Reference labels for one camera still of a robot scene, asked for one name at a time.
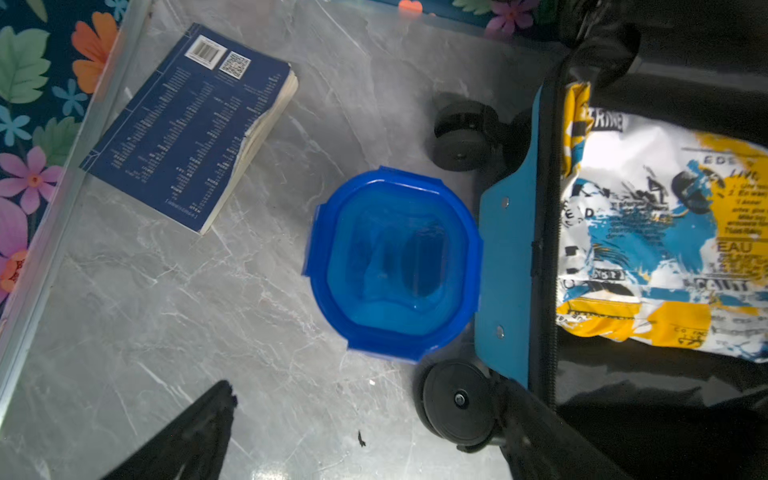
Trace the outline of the clear container blue lid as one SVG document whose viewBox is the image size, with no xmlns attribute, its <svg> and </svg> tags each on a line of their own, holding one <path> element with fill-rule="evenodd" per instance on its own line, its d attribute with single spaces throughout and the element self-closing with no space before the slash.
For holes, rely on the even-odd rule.
<svg viewBox="0 0 768 480">
<path fill-rule="evenodd" d="M 441 180 L 381 167 L 317 207 L 303 274 L 348 349 L 417 363 L 477 311 L 482 255 L 472 214 Z"/>
</svg>

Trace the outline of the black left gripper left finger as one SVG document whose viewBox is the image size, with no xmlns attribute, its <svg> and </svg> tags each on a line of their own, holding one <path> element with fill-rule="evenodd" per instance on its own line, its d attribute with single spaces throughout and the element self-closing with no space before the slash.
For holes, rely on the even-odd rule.
<svg viewBox="0 0 768 480">
<path fill-rule="evenodd" d="M 218 381 L 105 477 L 217 480 L 237 405 L 232 385 Z"/>
</svg>

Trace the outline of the white yellow teal printed garment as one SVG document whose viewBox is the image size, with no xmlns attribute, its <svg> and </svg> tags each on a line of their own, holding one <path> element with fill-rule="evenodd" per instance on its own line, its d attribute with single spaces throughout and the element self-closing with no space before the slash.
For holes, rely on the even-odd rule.
<svg viewBox="0 0 768 480">
<path fill-rule="evenodd" d="M 556 320 L 767 359 L 767 151 L 564 95 Z"/>
</svg>

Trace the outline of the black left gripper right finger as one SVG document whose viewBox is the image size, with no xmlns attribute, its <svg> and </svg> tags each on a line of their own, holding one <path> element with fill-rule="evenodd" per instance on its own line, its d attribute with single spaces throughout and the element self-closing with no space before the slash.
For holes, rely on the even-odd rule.
<svg viewBox="0 0 768 480">
<path fill-rule="evenodd" d="M 514 479 L 627 479 L 629 475 L 515 380 L 494 385 L 501 447 Z"/>
</svg>

